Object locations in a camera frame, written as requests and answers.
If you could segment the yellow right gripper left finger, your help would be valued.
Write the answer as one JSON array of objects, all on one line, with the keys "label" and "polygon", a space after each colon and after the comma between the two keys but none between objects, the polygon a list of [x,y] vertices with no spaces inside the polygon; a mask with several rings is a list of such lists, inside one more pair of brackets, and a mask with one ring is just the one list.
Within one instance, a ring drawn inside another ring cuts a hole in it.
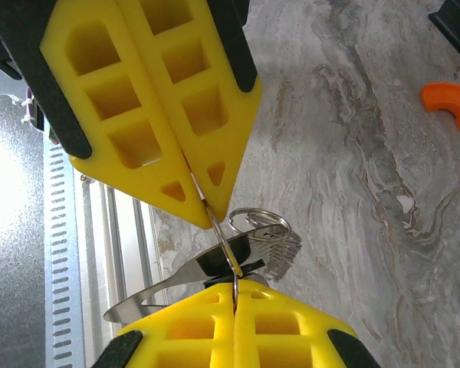
[{"label": "yellow right gripper left finger", "polygon": [[95,368],[235,368],[232,284],[222,283],[123,327]]}]

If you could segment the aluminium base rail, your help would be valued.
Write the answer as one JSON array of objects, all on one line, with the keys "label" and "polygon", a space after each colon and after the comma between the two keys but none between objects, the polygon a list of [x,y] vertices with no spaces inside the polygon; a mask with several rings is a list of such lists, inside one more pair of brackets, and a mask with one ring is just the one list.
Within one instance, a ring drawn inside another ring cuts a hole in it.
[{"label": "aluminium base rail", "polygon": [[74,171],[82,296],[104,313],[164,279],[150,205]]}]

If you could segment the grey metal plate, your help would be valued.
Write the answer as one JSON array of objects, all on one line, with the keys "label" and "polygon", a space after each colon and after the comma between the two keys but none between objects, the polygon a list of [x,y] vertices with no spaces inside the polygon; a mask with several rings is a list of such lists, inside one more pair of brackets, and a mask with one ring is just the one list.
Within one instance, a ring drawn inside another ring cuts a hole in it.
[{"label": "grey metal plate", "polygon": [[0,71],[0,368],[44,368],[43,135]]}]

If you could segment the metal key ring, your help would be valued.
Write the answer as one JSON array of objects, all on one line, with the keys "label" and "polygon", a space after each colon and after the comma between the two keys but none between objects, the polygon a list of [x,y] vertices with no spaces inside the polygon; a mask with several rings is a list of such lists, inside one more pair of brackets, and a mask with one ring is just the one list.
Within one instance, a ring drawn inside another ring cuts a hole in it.
[{"label": "metal key ring", "polygon": [[208,249],[200,256],[201,260],[198,260],[205,275],[209,278],[205,285],[209,287],[217,282],[231,282],[233,311],[236,312],[239,293],[238,281],[253,271],[263,268],[266,260],[264,255],[260,255],[258,252],[260,244],[249,238],[251,233],[239,234],[230,239],[225,236],[212,207],[196,183],[196,178],[192,176],[192,179],[218,241],[213,248]]}]

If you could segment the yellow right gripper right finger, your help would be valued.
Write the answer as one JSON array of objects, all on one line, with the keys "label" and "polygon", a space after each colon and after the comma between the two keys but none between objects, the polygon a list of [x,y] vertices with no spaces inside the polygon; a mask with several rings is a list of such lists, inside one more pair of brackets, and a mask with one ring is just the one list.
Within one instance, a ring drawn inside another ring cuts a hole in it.
[{"label": "yellow right gripper right finger", "polygon": [[238,282],[234,368],[381,368],[345,322],[256,281]]}]

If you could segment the orange curved plastic block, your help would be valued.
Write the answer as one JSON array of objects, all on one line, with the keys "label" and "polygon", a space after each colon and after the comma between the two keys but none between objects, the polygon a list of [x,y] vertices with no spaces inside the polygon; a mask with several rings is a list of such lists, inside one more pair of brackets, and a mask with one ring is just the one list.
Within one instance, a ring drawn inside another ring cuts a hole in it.
[{"label": "orange curved plastic block", "polygon": [[460,85],[453,83],[430,83],[420,91],[422,105],[427,112],[446,110],[455,117],[460,130]]}]

